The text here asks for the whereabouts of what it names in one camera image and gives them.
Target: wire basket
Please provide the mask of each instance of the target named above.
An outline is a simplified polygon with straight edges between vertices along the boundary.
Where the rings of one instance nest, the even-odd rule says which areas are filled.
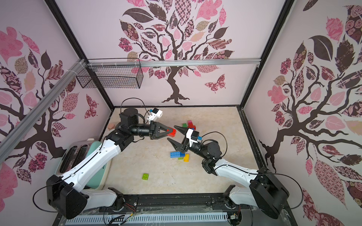
[[[82,70],[77,79],[82,88],[96,88],[96,85],[102,85],[104,88],[135,88],[139,89],[143,80],[143,73],[139,60],[130,62],[129,65],[107,65],[90,66],[97,76],[93,80],[86,69]]]

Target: lime green lego brick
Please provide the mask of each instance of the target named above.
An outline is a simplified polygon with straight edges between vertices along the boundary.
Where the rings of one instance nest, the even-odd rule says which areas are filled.
[[[148,180],[148,174],[143,174],[142,180]]]

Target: floor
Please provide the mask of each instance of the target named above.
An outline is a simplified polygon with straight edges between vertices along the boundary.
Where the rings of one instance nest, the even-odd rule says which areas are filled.
[[[246,168],[257,169],[244,127],[236,107],[160,107],[163,115],[159,122],[173,127],[182,126],[192,120],[200,135],[218,131],[225,135],[228,150],[224,158]],[[138,112],[145,114],[144,108]],[[110,123],[119,122],[120,109],[116,108]],[[182,142],[183,135],[176,133],[174,140]],[[225,141],[220,134],[206,135],[205,139],[217,140],[222,153]],[[201,165],[202,158],[190,151],[189,162],[170,158],[174,149],[166,138],[131,143],[122,153],[114,157],[107,176],[105,188],[114,187],[124,194],[160,193],[216,193],[224,192],[233,180],[208,174]],[[148,173],[148,180],[142,180]]]

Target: patterned leaf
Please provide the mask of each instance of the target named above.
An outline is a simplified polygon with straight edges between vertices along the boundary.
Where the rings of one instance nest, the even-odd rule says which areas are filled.
[[[342,176],[345,176],[352,180],[362,180],[362,176],[347,166],[335,166],[335,170]]]
[[[65,126],[63,126],[61,123],[59,122],[55,122],[52,124],[52,126],[54,126],[57,130],[63,130],[63,129],[66,129]]]
[[[185,38],[188,38],[192,35],[192,32],[194,32],[194,21],[191,19],[186,25],[185,28]]]
[[[316,35],[311,37],[314,41],[314,54],[322,60],[331,61],[333,56],[332,42],[325,36]]]
[[[146,23],[153,20],[153,17],[145,10],[140,8],[131,8],[126,10],[126,12],[123,14],[131,16],[135,21],[140,23]]]
[[[346,205],[344,200],[344,188],[342,185],[342,180],[338,177],[337,173],[325,162],[322,162],[317,159],[317,163],[314,166],[314,172],[317,175],[317,178],[321,185],[329,192],[331,195],[339,199],[344,205]]]
[[[298,71],[299,68],[301,68],[302,64],[304,63],[304,60],[306,59],[306,56],[307,56],[307,49],[304,46],[304,42],[302,42],[294,55],[293,67],[295,71]]]
[[[333,80],[336,77],[331,69],[322,66],[322,78],[324,80]]]
[[[177,23],[178,23],[178,19],[176,17],[175,12],[176,11],[173,12],[173,14],[172,14],[172,16],[170,18],[170,23],[169,23],[170,30],[174,29],[177,26]]]
[[[42,141],[36,142],[35,147],[37,147],[37,149],[41,152],[48,153],[48,151],[46,149],[46,144]]]
[[[310,128],[310,129],[315,129],[315,128],[317,128],[318,126],[320,126],[323,121],[324,121],[324,120],[317,120],[317,119],[315,119],[315,120],[311,121],[311,123],[310,123],[310,125],[309,125],[309,128]]]
[[[212,72],[212,71],[218,69],[218,67],[216,65],[200,65],[200,66],[196,66],[196,67],[202,73],[209,73],[209,72]]]
[[[340,42],[337,48],[337,56],[335,57],[336,66],[341,73],[352,64],[354,59],[353,55],[353,45],[343,37],[343,41]]]
[[[18,168],[16,170],[16,175],[20,180],[27,181],[31,184],[31,174],[29,171]]]
[[[307,67],[307,73],[306,73],[307,79],[314,80],[317,78],[316,73],[309,67]]]
[[[308,176],[312,174],[313,164],[312,164],[312,159],[310,158],[306,161],[306,170],[308,172]]]
[[[303,69],[301,69],[294,83],[296,98],[298,98],[302,94],[303,88],[304,88],[304,77],[303,77]]]
[[[342,78],[342,80],[339,81],[336,86],[342,89],[349,89],[357,85],[361,80],[361,77],[362,77],[362,70],[353,72]]]
[[[159,20],[166,22],[166,12],[158,4],[149,3],[148,7],[155,17]]]
[[[211,34],[215,30],[217,23],[218,23],[218,19],[209,25],[209,28],[208,28],[209,34]]]
[[[279,103],[279,104],[275,105],[271,111],[277,112],[281,106],[282,106],[282,104]]]
[[[290,144],[297,144],[299,141],[301,140],[301,137],[293,137],[292,141],[290,142]]]
[[[156,46],[152,42],[148,41],[147,39],[144,39],[143,37],[141,37],[141,39],[142,39],[142,42],[143,42],[144,46],[146,47],[146,49],[148,49],[151,52],[154,52],[156,54],[158,53]]]
[[[339,161],[343,162],[344,164],[348,166],[354,166],[357,165],[360,161],[362,161],[362,158],[360,155],[345,155],[342,158],[339,159]]]
[[[228,41],[225,41],[225,39],[221,40],[221,39],[218,39],[218,40],[214,40],[212,42],[208,42],[208,44],[218,50],[218,49],[225,49],[226,48],[226,45],[227,44],[230,44],[232,42],[231,39],[229,39]]]

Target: leaf decal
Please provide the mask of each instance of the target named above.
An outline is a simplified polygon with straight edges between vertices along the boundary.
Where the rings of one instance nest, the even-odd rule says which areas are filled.
[[[25,169],[20,169],[18,168],[16,170],[16,175],[18,176],[18,178],[22,181],[27,181],[31,184],[31,174],[29,171],[25,170]]]
[[[333,80],[336,77],[334,76],[333,71],[331,69],[322,66],[322,78],[328,81],[328,80]]]
[[[225,39],[221,40],[221,39],[218,39],[218,40],[214,40],[212,42],[208,42],[208,44],[218,50],[218,49],[225,49],[226,48],[226,45],[227,44],[230,44],[232,42],[231,39],[229,39],[228,41],[225,41]]]
[[[194,34],[194,35],[190,38],[190,41],[191,41],[191,42],[197,42],[197,41],[199,41],[199,40],[202,38],[202,36],[203,36],[204,33],[205,33],[205,32],[201,31],[201,32],[198,32],[198,33]]]
[[[28,62],[25,60],[25,56],[17,59],[14,67],[18,74],[25,74],[28,71]]]
[[[342,176],[352,180],[362,180],[362,176],[347,166],[335,166],[334,169]]]
[[[318,126],[320,126],[323,121],[324,121],[324,120],[317,120],[317,119],[315,119],[315,120],[311,121],[311,123],[310,123],[310,125],[309,125],[309,128],[310,128],[310,129],[315,129],[315,128],[317,128]]]
[[[279,104],[275,105],[271,111],[277,112],[281,106],[282,106],[282,104],[279,103]]]
[[[296,154],[298,155],[305,147],[306,147],[306,141],[304,139],[301,139],[296,144]]]
[[[307,56],[307,49],[304,46],[304,42],[302,42],[294,55],[293,67],[295,71],[298,71],[299,68],[301,68],[302,64],[304,63],[304,60],[306,59],[306,56]]]
[[[42,141],[36,142],[35,147],[37,147],[37,149],[41,152],[48,153],[48,151],[46,149],[46,144]]]
[[[49,70],[51,68],[51,61],[46,51],[43,53],[40,59],[44,70]]]
[[[186,25],[185,28],[185,38],[188,38],[192,35],[192,32],[194,32],[194,21],[191,19]]]
[[[308,9],[312,8],[312,6],[314,6],[314,4],[317,3],[318,0],[309,0],[306,4],[306,6],[304,6],[303,11],[307,11]]]
[[[303,69],[299,72],[299,75],[295,79],[294,88],[295,88],[295,97],[298,98],[302,94],[304,88]]]
[[[177,23],[178,23],[178,19],[176,17],[175,11],[174,11],[170,18],[170,23],[169,23],[170,30],[174,29],[177,26]]]
[[[166,26],[162,24],[155,24],[152,25],[151,27],[154,27],[157,31],[163,31],[166,28]]]
[[[218,19],[209,25],[209,28],[207,30],[209,32],[209,34],[211,34],[215,30],[217,23],[218,23]]]
[[[344,125],[344,123],[342,122],[342,120],[337,118],[334,115],[331,115],[327,118],[327,120],[325,122],[325,126],[327,127],[327,129],[330,129],[330,130],[339,130],[339,129],[343,129],[346,127]]]
[[[342,180],[338,177],[337,173],[325,162],[317,159],[314,166],[314,172],[320,184],[329,192],[331,195],[339,199],[344,205],[344,188]]]
[[[311,158],[309,158],[306,161],[306,170],[307,170],[308,176],[312,174],[313,164],[312,164],[312,159]]]
[[[342,88],[342,89],[352,88],[359,83],[359,81],[361,80],[361,77],[362,77],[362,70],[353,72],[353,73],[345,76],[344,78],[342,78],[342,80],[339,81],[336,84],[336,86],[339,88]]]
[[[314,54],[322,60],[331,61],[333,56],[332,42],[325,36],[316,35],[311,37],[314,41]]]
[[[71,112],[75,109],[78,103],[79,93],[70,93],[63,101],[63,111]]]
[[[317,78],[316,73],[309,67],[307,67],[307,73],[306,73],[307,79],[314,80]]]
[[[336,94],[332,95],[331,98],[329,99],[329,102],[333,106],[340,105],[342,103],[342,101],[344,100],[344,94],[345,94],[345,92],[340,92],[340,93],[336,93]]]
[[[146,47],[146,49],[148,49],[151,52],[154,52],[156,54],[158,53],[156,46],[152,42],[148,41],[147,39],[144,39],[143,37],[141,37],[141,39],[142,39],[142,42],[143,42],[144,46]]]
[[[29,92],[24,96],[23,103],[29,107],[35,107],[37,105],[37,98],[35,97],[33,92]]]
[[[357,135],[362,135],[362,121],[344,121],[349,130]]]
[[[131,8],[126,10],[126,12],[123,14],[131,16],[135,21],[140,23],[146,23],[153,20],[153,17],[145,10],[140,8]]]
[[[196,25],[196,30],[198,30],[198,31],[203,31],[206,27],[207,27],[207,25],[209,24],[210,22],[209,21],[201,21],[201,22],[199,22],[197,25]]]
[[[219,30],[217,30],[214,34],[214,39],[220,39],[222,36],[224,36],[227,28],[228,27],[222,27]]]
[[[297,144],[299,141],[301,140],[301,137],[293,137],[292,141],[290,142],[290,144]]]
[[[348,166],[357,165],[362,160],[360,155],[345,155],[339,159],[339,161],[343,162]]]
[[[318,87],[311,93],[311,99],[313,101],[319,101],[321,94],[322,94],[322,91],[321,91],[320,87]]]
[[[196,67],[202,73],[209,73],[209,72],[212,72],[212,71],[218,69],[218,67],[216,65],[200,65],[200,66],[196,66]]]
[[[343,41],[340,42],[337,48],[337,56],[335,57],[336,66],[341,73],[352,64],[354,59],[353,55],[353,45],[343,37]]]
[[[149,3],[148,7],[155,17],[159,20],[166,22],[166,12],[158,4]]]

